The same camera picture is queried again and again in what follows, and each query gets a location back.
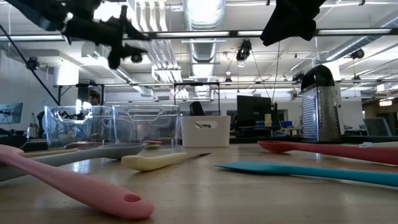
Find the teal spatula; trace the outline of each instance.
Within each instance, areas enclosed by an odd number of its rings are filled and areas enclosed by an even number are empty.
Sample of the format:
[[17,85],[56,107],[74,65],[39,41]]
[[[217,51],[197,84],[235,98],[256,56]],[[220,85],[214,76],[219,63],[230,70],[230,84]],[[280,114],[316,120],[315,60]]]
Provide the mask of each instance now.
[[278,164],[273,162],[249,162],[249,161],[232,162],[229,164],[221,164],[216,166],[232,170],[258,172],[263,174],[326,177],[332,179],[353,180],[353,181],[370,183],[370,184],[380,184],[380,185],[398,187],[398,173],[325,169],[317,167],[304,167],[304,166],[295,166],[288,164]]

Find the computer monitor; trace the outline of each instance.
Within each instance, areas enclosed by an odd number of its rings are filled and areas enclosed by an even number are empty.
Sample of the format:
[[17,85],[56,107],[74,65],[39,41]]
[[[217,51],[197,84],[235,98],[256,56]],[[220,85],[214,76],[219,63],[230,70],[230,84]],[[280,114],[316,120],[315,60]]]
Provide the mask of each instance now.
[[258,96],[237,96],[239,127],[251,127],[256,121],[265,121],[266,114],[272,114],[270,98]]
[[22,116],[22,103],[0,105],[0,124],[19,124]]

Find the box grater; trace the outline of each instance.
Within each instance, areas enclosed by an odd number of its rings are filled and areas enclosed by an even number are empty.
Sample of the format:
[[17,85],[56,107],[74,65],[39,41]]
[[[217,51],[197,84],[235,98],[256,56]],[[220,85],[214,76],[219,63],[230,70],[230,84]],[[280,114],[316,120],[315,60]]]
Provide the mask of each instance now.
[[302,80],[303,139],[341,141],[336,89],[329,68],[319,65]]

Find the wooden table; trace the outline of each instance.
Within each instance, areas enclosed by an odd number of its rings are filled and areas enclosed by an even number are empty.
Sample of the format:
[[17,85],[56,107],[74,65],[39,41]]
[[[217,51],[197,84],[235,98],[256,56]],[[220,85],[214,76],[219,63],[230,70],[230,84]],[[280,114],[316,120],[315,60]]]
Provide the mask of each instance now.
[[95,159],[64,169],[122,185],[155,204],[150,219],[126,221],[93,210],[26,176],[0,183],[0,223],[397,223],[398,190],[356,182],[243,174],[214,167],[233,161],[397,172],[398,168],[318,154],[273,154],[255,144],[190,149],[212,155],[153,172]]

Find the pink spatula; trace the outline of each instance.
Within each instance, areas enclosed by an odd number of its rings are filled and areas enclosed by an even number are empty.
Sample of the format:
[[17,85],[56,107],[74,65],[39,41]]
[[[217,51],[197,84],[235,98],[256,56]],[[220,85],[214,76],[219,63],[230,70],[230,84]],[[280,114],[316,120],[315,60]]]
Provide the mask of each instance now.
[[81,203],[121,218],[147,218],[154,211],[152,203],[123,187],[27,159],[21,156],[23,152],[0,145],[0,162],[24,170]]

